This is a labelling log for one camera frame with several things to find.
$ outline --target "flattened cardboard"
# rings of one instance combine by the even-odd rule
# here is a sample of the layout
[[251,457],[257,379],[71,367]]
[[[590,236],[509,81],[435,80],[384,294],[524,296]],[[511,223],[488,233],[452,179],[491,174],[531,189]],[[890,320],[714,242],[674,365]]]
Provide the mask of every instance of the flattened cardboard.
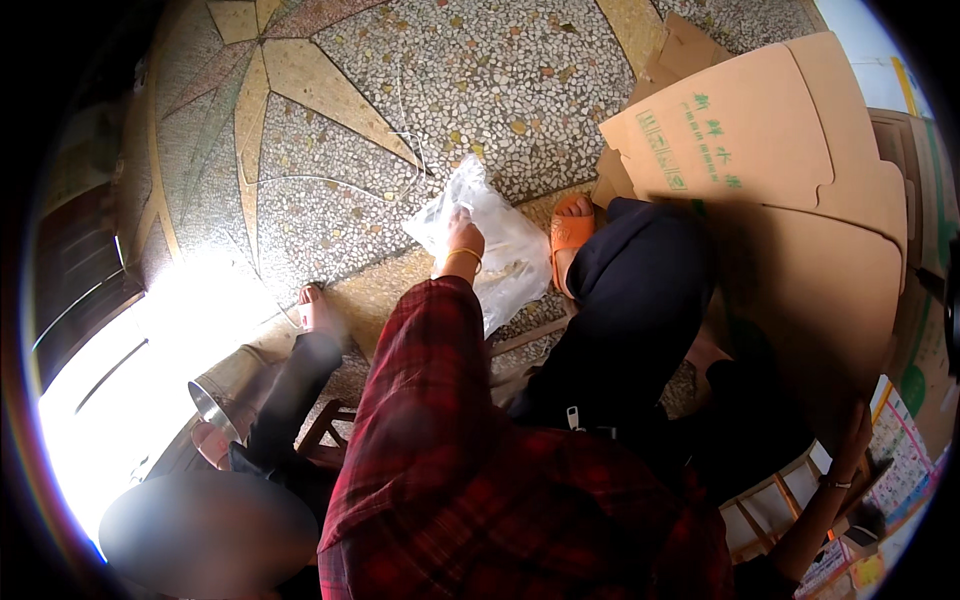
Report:
[[618,151],[609,146],[604,147],[599,160],[597,160],[597,173],[610,182],[616,196],[636,199],[634,185],[630,181],[630,176],[627,175],[627,170],[623,168],[623,163],[620,162]]
[[[600,173],[599,164],[597,165],[597,173]],[[610,205],[610,201],[616,198],[617,195],[610,179],[600,175],[593,184],[593,189],[590,191],[590,200],[593,201],[594,204],[606,208]]]
[[803,73],[827,139],[833,183],[817,190],[817,214],[893,240],[906,276],[906,198],[897,165],[879,159],[860,87],[832,32],[784,42]]
[[[906,262],[915,269],[921,267],[921,247],[924,235],[924,216],[922,209],[923,190],[921,188],[920,164],[917,162],[917,145],[913,139],[913,127],[910,125],[911,117],[903,112],[895,110],[886,110],[883,108],[867,108],[872,123],[880,123],[896,127],[900,136],[900,144],[903,148],[903,165],[897,165],[900,168],[900,174],[903,175],[904,185],[907,194],[907,250]],[[880,149],[880,140],[877,140],[877,149]],[[913,215],[913,223],[910,223],[910,215]]]
[[894,321],[896,349],[887,372],[936,461],[953,435],[957,389],[949,375],[944,307],[911,270]]
[[[834,180],[817,110],[782,44],[670,85],[600,131],[620,152],[639,198],[682,195],[815,211],[818,185]],[[870,141],[876,152],[872,133]]]
[[949,261],[949,241],[960,228],[957,193],[947,149],[940,132],[929,119],[911,118],[917,146],[917,162],[923,188],[921,211],[924,237],[921,266],[934,275],[945,277]]
[[880,375],[900,291],[896,244],[797,210],[675,202],[693,204],[717,240],[737,356],[773,353],[814,433],[835,440],[845,402],[869,397]]
[[871,125],[874,128],[876,149],[879,151],[880,160],[896,164],[897,168],[900,169],[900,174],[903,175],[903,192],[906,195],[907,263],[909,264],[911,247],[917,245],[914,242],[917,238],[917,221],[922,219],[923,216],[917,214],[913,182],[906,178],[906,154],[903,152],[900,128],[892,123],[877,122],[873,119],[871,119]]
[[707,34],[675,12],[667,15],[663,26],[669,31],[663,48],[650,55],[644,70],[655,83],[667,86],[694,73],[733,58],[733,55]]
[[[669,36],[661,51],[655,51],[645,67],[646,75],[653,81],[640,78],[630,98],[627,99],[626,107],[655,94],[679,79],[693,75],[723,60],[731,59],[733,56],[675,12],[667,15],[665,27]],[[646,199],[638,196],[634,191],[630,177],[620,162],[620,153],[612,150],[610,146],[605,145],[603,152],[600,153],[600,159],[597,161],[597,176],[590,194],[594,204],[606,208],[610,200],[617,196]]]

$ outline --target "zipper pull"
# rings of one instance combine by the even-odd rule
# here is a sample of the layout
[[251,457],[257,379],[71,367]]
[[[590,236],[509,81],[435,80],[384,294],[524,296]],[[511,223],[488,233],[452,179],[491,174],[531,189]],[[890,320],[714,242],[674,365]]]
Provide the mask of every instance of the zipper pull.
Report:
[[580,413],[577,412],[576,406],[571,406],[566,409],[566,422],[570,425],[570,429],[573,431],[587,431],[580,426]]

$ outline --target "red plaid shirt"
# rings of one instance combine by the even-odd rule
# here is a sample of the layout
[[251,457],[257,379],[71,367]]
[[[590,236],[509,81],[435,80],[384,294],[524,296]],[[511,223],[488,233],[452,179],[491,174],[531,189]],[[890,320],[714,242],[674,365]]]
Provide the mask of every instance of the red plaid shirt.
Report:
[[733,596],[715,508],[616,442],[516,427],[488,365],[463,279],[397,304],[326,515],[324,598]]

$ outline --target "wristband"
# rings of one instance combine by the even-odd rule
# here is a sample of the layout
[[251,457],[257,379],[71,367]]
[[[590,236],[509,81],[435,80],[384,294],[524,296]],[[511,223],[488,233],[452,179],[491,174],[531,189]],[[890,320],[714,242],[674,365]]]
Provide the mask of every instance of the wristband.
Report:
[[480,254],[474,252],[473,250],[471,250],[471,249],[469,249],[469,248],[455,248],[455,249],[451,250],[450,252],[448,252],[448,253],[446,254],[446,258],[449,259],[450,256],[452,256],[452,255],[454,255],[454,254],[459,254],[459,253],[470,254],[471,256],[473,256],[474,258],[477,259],[477,270],[476,270],[476,272],[474,273],[474,275],[479,274],[479,273],[480,273],[480,269],[483,268],[483,258],[480,256]]
[[837,483],[836,481],[830,481],[826,475],[821,475],[820,479],[817,480],[822,486],[827,486],[828,488],[842,488],[844,490],[849,490],[853,485],[853,481],[848,481],[847,483]]

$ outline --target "clear plastic bag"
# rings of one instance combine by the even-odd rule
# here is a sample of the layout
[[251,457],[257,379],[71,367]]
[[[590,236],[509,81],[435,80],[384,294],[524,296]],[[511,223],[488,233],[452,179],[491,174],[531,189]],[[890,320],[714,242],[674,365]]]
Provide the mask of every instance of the clear plastic bag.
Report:
[[473,291],[483,309],[484,337],[508,322],[527,302],[540,299],[550,284],[550,241],[520,211],[507,204],[486,182],[486,171],[474,154],[464,156],[444,192],[427,203],[403,230],[435,258],[434,276],[442,268],[450,217],[465,207],[487,246]]

